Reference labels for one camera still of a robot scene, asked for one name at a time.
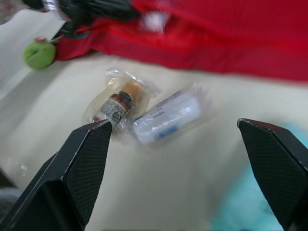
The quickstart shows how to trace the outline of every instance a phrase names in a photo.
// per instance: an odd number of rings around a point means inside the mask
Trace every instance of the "textured gripper pad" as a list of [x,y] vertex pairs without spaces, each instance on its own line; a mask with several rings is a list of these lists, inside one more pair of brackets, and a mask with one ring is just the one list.
[[281,226],[287,230],[308,189],[307,173],[276,135],[299,142],[290,131],[252,120],[239,120],[239,129],[254,176]]
[[78,152],[67,175],[67,188],[84,224],[87,224],[103,179],[110,123],[94,130]]

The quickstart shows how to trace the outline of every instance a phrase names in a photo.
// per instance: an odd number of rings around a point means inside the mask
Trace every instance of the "white label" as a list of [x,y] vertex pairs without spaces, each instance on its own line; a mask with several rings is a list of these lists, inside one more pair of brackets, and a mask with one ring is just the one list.
[[98,113],[95,115],[94,120],[109,119],[112,127],[118,124],[120,120],[128,113],[127,109],[113,98],[109,98],[101,106]]

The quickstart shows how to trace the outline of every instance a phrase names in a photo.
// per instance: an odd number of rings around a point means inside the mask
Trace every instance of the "white packaged item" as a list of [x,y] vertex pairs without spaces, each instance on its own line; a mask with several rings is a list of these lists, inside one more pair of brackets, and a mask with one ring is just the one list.
[[204,117],[205,110],[210,110],[208,98],[201,87],[194,83],[137,118],[132,130],[139,142],[147,145]]
[[163,33],[170,14],[165,12],[147,12],[141,18],[141,28],[153,33]]
[[88,123],[108,119],[113,126],[112,138],[121,139],[126,132],[126,119],[142,115],[150,98],[160,91],[149,81],[119,69],[106,71],[106,89],[87,107],[84,117]]

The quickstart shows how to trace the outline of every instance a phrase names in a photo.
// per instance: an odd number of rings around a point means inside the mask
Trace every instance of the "red fabric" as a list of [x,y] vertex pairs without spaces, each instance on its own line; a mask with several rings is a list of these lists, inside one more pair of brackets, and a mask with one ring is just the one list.
[[140,31],[138,20],[98,19],[84,39],[63,38],[56,60],[90,49],[176,69],[201,69],[308,80],[308,1],[135,0],[146,12],[172,14],[164,34]]

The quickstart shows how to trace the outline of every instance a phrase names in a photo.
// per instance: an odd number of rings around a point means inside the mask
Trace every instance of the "sealed package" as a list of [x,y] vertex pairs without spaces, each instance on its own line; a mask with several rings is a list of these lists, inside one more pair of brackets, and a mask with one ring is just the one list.
[[135,119],[131,130],[141,144],[151,144],[212,112],[205,91],[189,85]]
[[106,72],[106,89],[97,95],[87,107],[84,116],[87,122],[108,119],[113,126],[113,137],[124,133],[126,119],[135,119],[145,112],[150,98],[159,89],[145,79],[125,71],[110,69]]

